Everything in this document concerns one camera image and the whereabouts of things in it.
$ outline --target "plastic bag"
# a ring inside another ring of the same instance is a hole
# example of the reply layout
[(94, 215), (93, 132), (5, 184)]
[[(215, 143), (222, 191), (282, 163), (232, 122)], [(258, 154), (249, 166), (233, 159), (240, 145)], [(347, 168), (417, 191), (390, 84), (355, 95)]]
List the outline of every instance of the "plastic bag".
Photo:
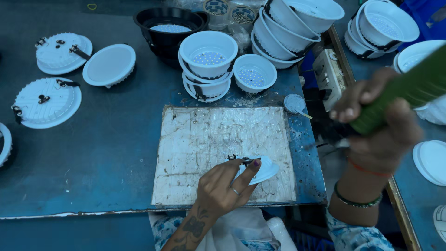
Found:
[(446, 95), (414, 110), (421, 119), (438, 125), (446, 125)]

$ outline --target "small screws pile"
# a ring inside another ring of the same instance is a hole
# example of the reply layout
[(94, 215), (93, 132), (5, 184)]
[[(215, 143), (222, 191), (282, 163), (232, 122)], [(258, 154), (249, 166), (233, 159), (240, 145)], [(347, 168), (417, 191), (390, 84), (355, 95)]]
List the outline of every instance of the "small screws pile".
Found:
[(232, 16), (232, 18), (239, 24), (252, 23), (252, 19), (248, 16), (243, 15), (243, 14), (236, 14), (236, 15)]
[(209, 13), (212, 15), (215, 15), (215, 16), (223, 16), (224, 15), (223, 13), (218, 12), (218, 11), (210, 11)]

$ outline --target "floral sleeve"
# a ring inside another ring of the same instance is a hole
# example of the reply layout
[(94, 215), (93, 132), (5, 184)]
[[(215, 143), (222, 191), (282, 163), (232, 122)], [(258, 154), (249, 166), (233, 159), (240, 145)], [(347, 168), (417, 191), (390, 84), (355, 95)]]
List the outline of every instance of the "floral sleeve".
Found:
[(353, 226), (339, 221), (328, 212), (327, 225), (336, 250), (393, 251), (390, 242), (375, 227)]

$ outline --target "rubber band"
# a ring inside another ring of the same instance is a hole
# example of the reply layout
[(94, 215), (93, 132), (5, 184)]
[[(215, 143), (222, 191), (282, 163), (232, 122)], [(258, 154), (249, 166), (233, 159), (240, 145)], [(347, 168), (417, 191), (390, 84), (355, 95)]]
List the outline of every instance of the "rubber band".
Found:
[(386, 178), (390, 178), (390, 177), (392, 177), (392, 173), (379, 173), (379, 172), (372, 172), (372, 171), (369, 171), (369, 170), (365, 170), (364, 168), (362, 168), (362, 167), (356, 165), (355, 163), (353, 163), (353, 162), (350, 160), (350, 158), (348, 159), (348, 162), (350, 162), (350, 164), (351, 164), (354, 168), (358, 169), (359, 171), (362, 171), (362, 172), (365, 172), (365, 173), (370, 173), (370, 174), (373, 174), (373, 175), (376, 175), (376, 176), (380, 176), (380, 177), (386, 177)]
[(95, 10), (97, 7), (97, 4), (87, 4), (87, 8), (89, 8), (90, 10)]

